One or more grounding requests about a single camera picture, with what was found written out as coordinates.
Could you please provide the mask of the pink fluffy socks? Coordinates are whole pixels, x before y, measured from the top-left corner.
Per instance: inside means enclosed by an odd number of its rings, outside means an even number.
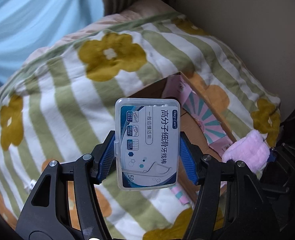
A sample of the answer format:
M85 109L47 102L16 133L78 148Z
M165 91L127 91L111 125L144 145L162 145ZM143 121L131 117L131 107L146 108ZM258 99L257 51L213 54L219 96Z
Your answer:
M262 134L254 129L233 143L222 155L222 161L243 161L253 173L258 173L266 165L269 155L269 147Z

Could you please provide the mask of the blue labelled floss pick box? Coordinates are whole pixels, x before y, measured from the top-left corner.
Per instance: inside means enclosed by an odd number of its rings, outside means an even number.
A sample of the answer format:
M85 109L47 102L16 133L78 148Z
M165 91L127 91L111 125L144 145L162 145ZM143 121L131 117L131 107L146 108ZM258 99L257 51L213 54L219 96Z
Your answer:
M162 189L177 181L180 104L175 99L120 98L115 104L118 186Z

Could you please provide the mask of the cardboard box pink patterned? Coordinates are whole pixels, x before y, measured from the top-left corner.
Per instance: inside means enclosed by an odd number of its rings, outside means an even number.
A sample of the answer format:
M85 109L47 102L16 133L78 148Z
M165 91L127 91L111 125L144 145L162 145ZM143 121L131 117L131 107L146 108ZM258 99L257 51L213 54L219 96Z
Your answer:
M131 98L171 98L180 103L180 129L192 144L218 161L236 141L220 113L227 109L229 99L217 85L205 85L202 78L178 72L146 85Z

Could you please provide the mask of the floral striped blanket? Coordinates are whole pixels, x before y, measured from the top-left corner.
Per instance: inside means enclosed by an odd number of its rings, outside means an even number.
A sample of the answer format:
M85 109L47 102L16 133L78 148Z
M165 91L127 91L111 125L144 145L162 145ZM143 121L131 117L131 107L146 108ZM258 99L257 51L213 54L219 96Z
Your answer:
M16 226L46 166L91 153L115 132L115 104L137 90L182 72L217 85L229 103L220 113L238 140L259 131L269 149L280 125L280 99L265 90L222 41L170 12L114 25L53 48L23 65L0 88L0 220ZM95 185L111 239L184 239L201 187L180 158L177 181L162 189L124 191L116 156ZM68 182L72 227L80 229L74 184ZM227 182L221 182L215 230L222 228Z

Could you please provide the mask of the light blue sheet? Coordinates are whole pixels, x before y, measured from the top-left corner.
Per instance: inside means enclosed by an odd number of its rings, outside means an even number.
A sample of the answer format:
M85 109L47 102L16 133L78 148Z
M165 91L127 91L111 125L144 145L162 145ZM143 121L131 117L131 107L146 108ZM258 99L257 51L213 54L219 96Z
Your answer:
M103 15L103 0L0 0L0 86L32 52Z

